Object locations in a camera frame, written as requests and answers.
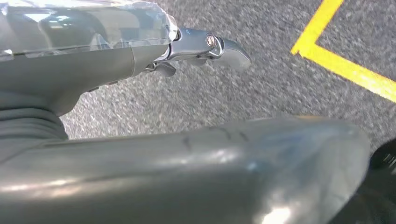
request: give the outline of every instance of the yellow line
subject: yellow line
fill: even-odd
[[[304,54],[316,42],[344,0],[324,0],[313,15],[300,38],[291,49],[292,54]]]
[[[291,49],[322,67],[396,103],[396,82],[315,44],[343,0],[324,0]]]
[[[396,102],[396,83],[388,78],[363,68],[316,44],[310,47],[305,57],[373,93]]]

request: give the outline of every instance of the transparent plastic cover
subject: transparent plastic cover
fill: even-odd
[[[0,62],[171,43],[177,25],[139,0],[0,0]]]

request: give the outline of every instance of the chrome lever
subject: chrome lever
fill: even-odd
[[[205,64],[206,60],[213,60],[239,71],[246,70],[251,65],[249,55],[238,43],[216,37],[208,31],[181,28],[167,51],[144,72],[159,70],[158,65],[161,65],[160,70],[166,76],[171,76],[176,69],[168,62],[180,60],[187,60],[197,66]]]

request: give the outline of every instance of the bolt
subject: bolt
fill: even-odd
[[[206,37],[206,43],[208,44],[209,47],[213,48],[214,45],[216,44],[216,40],[214,39],[214,36],[212,34],[209,34]]]

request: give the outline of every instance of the gray carpet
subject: gray carpet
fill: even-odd
[[[172,78],[143,74],[82,96],[62,119],[71,138],[169,133],[254,118],[320,115],[361,126],[373,147],[396,136],[396,104],[289,50],[321,0],[157,0],[183,27],[236,40],[253,66],[176,63]],[[318,44],[394,78],[393,0],[346,0]]]

